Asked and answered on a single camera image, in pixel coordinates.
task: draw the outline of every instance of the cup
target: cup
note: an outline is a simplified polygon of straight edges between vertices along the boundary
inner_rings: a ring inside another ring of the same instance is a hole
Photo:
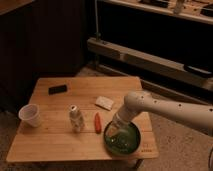
[[[18,113],[19,118],[31,125],[38,127],[41,125],[41,116],[39,114],[39,106],[36,104],[27,104],[23,106]]]

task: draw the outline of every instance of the red carrot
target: red carrot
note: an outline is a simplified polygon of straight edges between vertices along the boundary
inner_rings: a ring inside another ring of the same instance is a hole
[[[95,124],[95,132],[97,134],[100,134],[101,133],[101,118],[99,116],[99,113],[96,113],[96,115],[95,115],[94,124]]]

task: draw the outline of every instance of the green bowl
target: green bowl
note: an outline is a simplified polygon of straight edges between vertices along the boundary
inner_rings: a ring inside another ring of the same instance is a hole
[[[141,141],[141,134],[137,126],[131,122],[116,135],[108,137],[106,130],[110,123],[104,129],[104,142],[107,150],[115,155],[128,155],[135,152]]]

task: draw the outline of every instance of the small bottle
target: small bottle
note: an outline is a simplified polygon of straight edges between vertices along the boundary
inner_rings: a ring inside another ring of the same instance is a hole
[[[80,132],[84,127],[84,118],[77,106],[70,106],[69,117],[74,132]]]

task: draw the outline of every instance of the floor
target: floor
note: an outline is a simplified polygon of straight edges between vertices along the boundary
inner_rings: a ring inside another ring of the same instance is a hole
[[[84,67],[76,76],[104,76]],[[154,94],[156,98],[165,97]],[[150,114],[156,136],[159,157],[144,160],[138,171],[208,171],[208,156],[213,138],[190,128]],[[130,162],[79,161],[51,163],[7,163],[7,152],[19,125],[19,119],[10,113],[0,113],[0,171],[128,171]]]

